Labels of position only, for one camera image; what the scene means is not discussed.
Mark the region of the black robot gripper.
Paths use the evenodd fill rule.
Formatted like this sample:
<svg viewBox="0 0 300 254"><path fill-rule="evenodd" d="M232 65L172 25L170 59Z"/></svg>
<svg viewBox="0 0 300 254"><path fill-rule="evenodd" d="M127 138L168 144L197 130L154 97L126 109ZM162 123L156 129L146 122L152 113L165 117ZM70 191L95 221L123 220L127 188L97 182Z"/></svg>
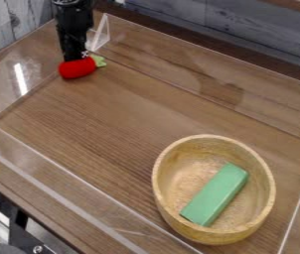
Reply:
<svg viewBox="0 0 300 254"><path fill-rule="evenodd" d="M65 61L82 60L87 57L86 33L94 25L94 0L52 0L52 3L56 8Z"/></svg>

